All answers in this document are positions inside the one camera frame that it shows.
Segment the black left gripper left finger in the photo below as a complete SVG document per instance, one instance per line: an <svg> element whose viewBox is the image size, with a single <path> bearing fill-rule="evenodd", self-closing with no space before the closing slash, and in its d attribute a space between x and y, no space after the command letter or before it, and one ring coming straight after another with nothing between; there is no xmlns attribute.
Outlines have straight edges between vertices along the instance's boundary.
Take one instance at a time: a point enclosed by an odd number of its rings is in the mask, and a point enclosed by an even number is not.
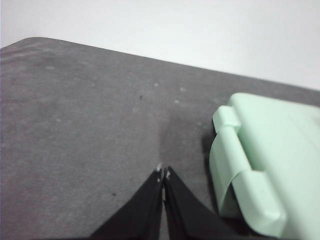
<svg viewBox="0 0 320 240"><path fill-rule="evenodd" d="M158 240L162 219L162 169L157 167L131 199L102 224L93 240Z"/></svg>

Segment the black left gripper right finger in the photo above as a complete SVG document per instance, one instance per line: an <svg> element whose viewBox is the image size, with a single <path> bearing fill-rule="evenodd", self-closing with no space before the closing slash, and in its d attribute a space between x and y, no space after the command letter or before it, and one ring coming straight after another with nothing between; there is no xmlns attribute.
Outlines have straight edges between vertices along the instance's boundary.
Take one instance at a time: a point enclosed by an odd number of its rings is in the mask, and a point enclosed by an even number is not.
<svg viewBox="0 0 320 240"><path fill-rule="evenodd" d="M171 240L237 240L239 235L202 204L172 167L164 177L165 211Z"/></svg>

